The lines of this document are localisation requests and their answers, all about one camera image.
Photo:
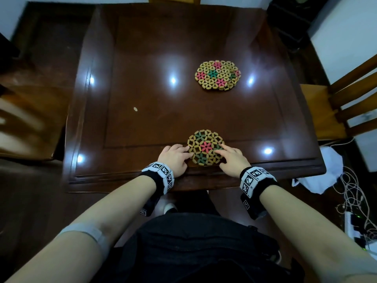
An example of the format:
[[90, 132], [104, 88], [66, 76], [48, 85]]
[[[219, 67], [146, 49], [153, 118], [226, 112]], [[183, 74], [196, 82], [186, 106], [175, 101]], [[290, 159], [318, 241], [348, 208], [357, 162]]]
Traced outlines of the dark cabinet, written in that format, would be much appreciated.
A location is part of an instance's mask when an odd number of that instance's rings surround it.
[[290, 52], [296, 52], [309, 44], [310, 38], [340, 1], [272, 0], [266, 12], [283, 44]]

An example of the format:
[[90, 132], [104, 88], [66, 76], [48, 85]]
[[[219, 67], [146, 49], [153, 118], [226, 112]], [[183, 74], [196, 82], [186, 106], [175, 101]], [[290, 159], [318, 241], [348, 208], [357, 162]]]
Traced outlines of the person's left forearm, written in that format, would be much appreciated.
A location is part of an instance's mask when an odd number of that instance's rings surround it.
[[[71, 225], [94, 228], [113, 246], [155, 191], [152, 178], [138, 176], [95, 203]], [[94, 238], [68, 231], [55, 237], [6, 283], [88, 283], [103, 261]]]

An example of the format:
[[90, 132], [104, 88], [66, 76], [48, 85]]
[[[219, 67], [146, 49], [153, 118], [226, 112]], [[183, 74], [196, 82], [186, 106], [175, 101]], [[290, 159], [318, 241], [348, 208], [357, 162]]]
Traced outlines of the person's right hand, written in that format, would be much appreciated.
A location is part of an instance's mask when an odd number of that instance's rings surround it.
[[223, 157], [226, 162], [221, 162], [219, 167], [228, 176], [239, 178], [241, 172], [244, 169], [251, 167], [251, 164], [248, 162], [247, 158], [243, 156], [239, 149], [234, 149], [236, 150], [236, 153]]

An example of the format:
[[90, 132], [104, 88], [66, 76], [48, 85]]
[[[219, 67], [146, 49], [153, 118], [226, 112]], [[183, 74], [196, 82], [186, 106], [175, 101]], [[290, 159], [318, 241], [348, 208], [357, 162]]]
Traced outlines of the person's left hand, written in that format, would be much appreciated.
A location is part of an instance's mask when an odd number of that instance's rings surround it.
[[158, 162], [167, 165], [173, 172], [175, 178], [180, 177], [187, 169], [186, 162], [176, 162], [176, 144], [166, 146], [158, 157]]

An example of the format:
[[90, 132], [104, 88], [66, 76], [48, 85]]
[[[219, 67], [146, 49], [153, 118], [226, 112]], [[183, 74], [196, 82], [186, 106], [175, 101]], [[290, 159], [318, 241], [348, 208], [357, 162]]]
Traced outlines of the light brown wooden chair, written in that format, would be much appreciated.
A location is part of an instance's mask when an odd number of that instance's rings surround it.
[[318, 141], [340, 140], [377, 129], [377, 118], [349, 127], [347, 121], [377, 109], [377, 92], [346, 108], [342, 106], [377, 88], [377, 54], [331, 84], [301, 84]]

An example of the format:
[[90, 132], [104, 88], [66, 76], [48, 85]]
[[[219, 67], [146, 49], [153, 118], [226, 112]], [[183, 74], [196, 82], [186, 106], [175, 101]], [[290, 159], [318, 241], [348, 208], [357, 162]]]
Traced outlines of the person's right forearm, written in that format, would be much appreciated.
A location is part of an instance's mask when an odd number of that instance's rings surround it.
[[318, 211], [276, 185], [260, 201], [322, 283], [377, 283], [377, 261]]

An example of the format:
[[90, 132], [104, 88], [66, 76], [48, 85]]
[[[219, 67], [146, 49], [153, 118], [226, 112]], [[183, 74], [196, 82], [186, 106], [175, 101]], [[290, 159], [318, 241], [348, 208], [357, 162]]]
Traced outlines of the small round bamboo trivet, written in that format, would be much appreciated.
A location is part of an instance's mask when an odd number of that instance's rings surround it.
[[198, 166], [218, 165], [223, 157], [215, 151], [223, 150], [221, 144], [224, 139], [209, 129], [198, 130], [187, 140], [188, 152], [193, 153], [191, 160]]

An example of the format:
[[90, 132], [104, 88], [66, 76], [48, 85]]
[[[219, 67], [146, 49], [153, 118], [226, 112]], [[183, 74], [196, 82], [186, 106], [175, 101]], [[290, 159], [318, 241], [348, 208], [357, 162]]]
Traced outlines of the white power strip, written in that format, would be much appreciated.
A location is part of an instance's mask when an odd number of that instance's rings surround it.
[[377, 228], [359, 215], [344, 213], [345, 233], [363, 250], [377, 257]]

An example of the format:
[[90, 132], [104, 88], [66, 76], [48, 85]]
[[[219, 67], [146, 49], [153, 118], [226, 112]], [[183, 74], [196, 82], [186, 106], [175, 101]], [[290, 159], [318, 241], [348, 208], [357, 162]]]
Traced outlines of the black wristband with marker tiles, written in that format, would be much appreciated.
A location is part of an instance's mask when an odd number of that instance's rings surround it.
[[267, 211], [260, 201], [262, 192], [271, 185], [278, 186], [275, 177], [261, 167], [245, 168], [240, 174], [241, 201], [252, 220], [266, 216]]
[[167, 194], [167, 192], [172, 189], [175, 183], [175, 178], [172, 170], [166, 164], [161, 162], [153, 162], [149, 164], [141, 171], [140, 176], [142, 175], [150, 177], [156, 184], [156, 191], [140, 211], [140, 214], [149, 217], [153, 213], [161, 196]]

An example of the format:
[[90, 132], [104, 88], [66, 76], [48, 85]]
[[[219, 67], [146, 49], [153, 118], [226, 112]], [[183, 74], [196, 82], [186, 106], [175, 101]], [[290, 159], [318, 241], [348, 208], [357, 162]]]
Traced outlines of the dark brown wooden table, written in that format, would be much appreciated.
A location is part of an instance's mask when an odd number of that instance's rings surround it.
[[[198, 84], [197, 69], [211, 60], [239, 68], [233, 89]], [[265, 10], [96, 6], [66, 124], [67, 191], [111, 192], [157, 161], [165, 146], [186, 146], [202, 129], [219, 133], [277, 180], [326, 172], [295, 70]]]

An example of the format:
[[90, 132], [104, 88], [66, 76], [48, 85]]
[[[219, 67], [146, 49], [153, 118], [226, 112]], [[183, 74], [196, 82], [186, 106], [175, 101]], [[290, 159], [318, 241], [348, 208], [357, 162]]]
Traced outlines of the large hexagonal bamboo trivet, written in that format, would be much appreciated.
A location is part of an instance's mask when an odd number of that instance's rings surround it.
[[200, 64], [195, 80], [205, 90], [227, 91], [237, 85], [241, 76], [241, 71], [233, 62], [211, 60]]

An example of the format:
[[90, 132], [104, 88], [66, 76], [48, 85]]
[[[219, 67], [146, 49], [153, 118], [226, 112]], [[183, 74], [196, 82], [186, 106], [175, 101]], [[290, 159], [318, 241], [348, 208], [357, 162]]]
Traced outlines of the dark brown wooden chair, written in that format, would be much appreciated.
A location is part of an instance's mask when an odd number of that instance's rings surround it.
[[15, 37], [20, 56], [0, 72], [0, 157], [63, 160], [79, 58], [67, 41], [59, 33]]

